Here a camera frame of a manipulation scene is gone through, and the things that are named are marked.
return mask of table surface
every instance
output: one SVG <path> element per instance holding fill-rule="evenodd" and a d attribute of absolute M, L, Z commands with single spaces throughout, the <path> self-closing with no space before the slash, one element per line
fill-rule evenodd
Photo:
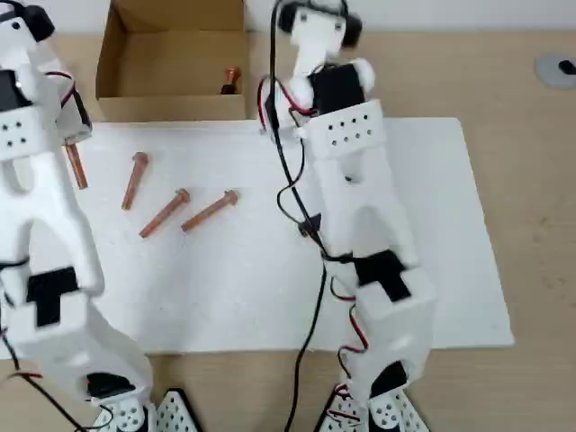
<path fill-rule="evenodd" d="M 254 89 L 266 72 L 268 42 L 249 37 Z M 55 40 L 94 121 L 104 120 L 94 99 L 100 41 Z M 280 45 L 278 68 L 287 76 L 294 51 Z M 426 375 L 409 390 L 431 430 L 576 430 L 576 91 L 545 88 L 535 77 L 534 60 L 547 52 L 576 57 L 576 33 L 373 33 L 355 53 L 374 65 L 374 94 L 389 116 L 461 120 L 517 338 L 513 348 L 431 354 Z M 184 387 L 208 431 L 281 430 L 294 357 L 154 356 L 155 398 Z M 10 371 L 0 362 L 0 374 Z M 338 378 L 336 357 L 308 355 L 301 375 L 293 430 L 311 431 Z M 48 387 L 90 424 L 92 410 Z M 0 419 L 11 430 L 69 430 L 23 382 L 4 385 L 0 401 Z"/>

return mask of white paper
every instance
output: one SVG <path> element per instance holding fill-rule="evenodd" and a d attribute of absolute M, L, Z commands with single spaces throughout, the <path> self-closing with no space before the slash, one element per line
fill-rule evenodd
<path fill-rule="evenodd" d="M 387 119 L 386 127 L 399 196 L 421 262 L 440 291 L 434 347 L 512 344 L 460 123 Z M 150 164 L 132 210 L 123 211 L 136 151 L 147 152 Z M 275 147 L 255 122 L 99 124 L 80 153 L 90 187 L 76 195 L 106 277 L 96 304 L 113 326 L 149 353 L 301 346 L 320 287 L 320 255 L 275 206 L 285 179 Z M 300 148 L 286 154 L 296 172 Z M 141 239 L 140 230 L 181 187 L 192 202 Z M 241 194 L 236 207 L 187 235 L 180 230 L 228 189 Z M 301 189 L 313 205 L 307 176 Z M 289 194 L 285 202 L 297 215 Z M 34 272 L 69 263 L 40 224 L 31 262 Z M 349 335 L 347 306 L 327 291 L 311 347 L 336 350 Z"/>

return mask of copper screw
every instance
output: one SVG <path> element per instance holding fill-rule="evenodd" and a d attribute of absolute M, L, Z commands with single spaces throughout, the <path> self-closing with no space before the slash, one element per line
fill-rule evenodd
<path fill-rule="evenodd" d="M 122 203 L 122 208 L 124 210 L 129 210 L 132 208 L 132 203 L 134 202 L 134 197 L 140 185 L 140 180 L 146 171 L 148 166 L 148 155 L 139 151 L 132 158 L 134 160 L 134 169 L 132 170 L 132 175 L 130 176 L 130 181 L 128 182 L 128 187 L 126 188 L 126 194 L 124 195 L 124 201 Z"/>
<path fill-rule="evenodd" d="M 193 230 L 194 228 L 196 228 L 198 225 L 200 225 L 202 222 L 206 221 L 208 218 L 210 218 L 215 212 L 223 209 L 224 207 L 226 207 L 227 205 L 236 205 L 236 203 L 238 202 L 238 194 L 234 191 L 226 191 L 224 193 L 224 197 L 219 199 L 217 202 L 215 202 L 213 205 L 211 205 L 210 207 L 202 210 L 200 213 L 198 213 L 196 216 L 194 216 L 193 218 L 191 218 L 187 223 L 185 223 L 184 225 L 182 225 L 182 231 L 183 232 L 188 232 L 190 230 Z"/>
<path fill-rule="evenodd" d="M 66 153 L 68 154 L 68 159 L 72 165 L 72 171 L 74 171 L 74 177 L 78 183 L 78 188 L 86 189 L 88 187 L 88 182 L 86 181 L 86 175 L 84 174 L 84 169 L 82 168 L 82 160 L 78 154 L 78 148 L 76 144 L 67 144 Z"/>
<path fill-rule="evenodd" d="M 190 194 L 185 189 L 178 189 L 176 191 L 176 197 L 168 203 L 168 205 L 162 209 L 162 211 L 149 223 L 146 228 L 140 232 L 140 236 L 143 239 L 147 239 L 150 234 L 158 229 L 158 227 L 170 217 L 174 211 L 184 203 L 190 202 Z"/>
<path fill-rule="evenodd" d="M 241 77 L 242 72 L 239 67 L 229 67 L 226 69 L 226 84 L 220 90 L 221 95 L 234 95 L 236 93 L 236 83 Z"/>

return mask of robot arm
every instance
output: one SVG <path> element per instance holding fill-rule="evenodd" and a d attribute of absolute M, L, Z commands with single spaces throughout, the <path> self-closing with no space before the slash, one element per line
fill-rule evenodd
<path fill-rule="evenodd" d="M 47 73 L 59 65 L 38 44 L 54 31 L 50 18 L 38 6 L 8 4 L 0 11 L 0 281 L 11 306 L 8 337 L 71 396 L 130 413 L 117 422 L 120 430 L 155 430 L 149 361 L 93 303 L 104 275 L 61 149 L 87 136 L 89 120 L 67 74 Z M 22 158 L 34 175 L 29 189 L 14 174 Z M 67 246 L 73 267 L 31 275 L 35 221 Z"/>
<path fill-rule="evenodd" d="M 321 192 L 313 228 L 326 249 L 332 282 L 346 290 L 338 298 L 353 303 L 350 320 L 358 339 L 338 352 L 343 381 L 337 392 L 355 401 L 361 423 L 372 432 L 394 427 L 390 420 L 376 425 L 372 408 L 423 373 L 437 290 L 420 266 L 394 187 L 380 101 L 366 97 L 374 86 L 373 69 L 365 59 L 324 67 L 341 47 L 356 45 L 361 29 L 356 21 L 342 10 L 291 2 L 280 12 L 279 25 L 299 50 L 289 93 L 315 113 L 297 130 Z M 353 43 L 347 43 L 351 29 Z M 282 91 L 275 94 L 284 127 L 293 103 Z M 361 232 L 370 233 L 370 245 L 358 245 Z"/>

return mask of cardboard box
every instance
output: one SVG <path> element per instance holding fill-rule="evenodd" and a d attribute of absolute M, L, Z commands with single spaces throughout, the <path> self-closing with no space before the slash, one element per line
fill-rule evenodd
<path fill-rule="evenodd" d="M 248 74 L 242 0 L 112 0 L 96 99 L 108 122 L 242 120 L 242 78 L 220 94 L 232 67 Z"/>

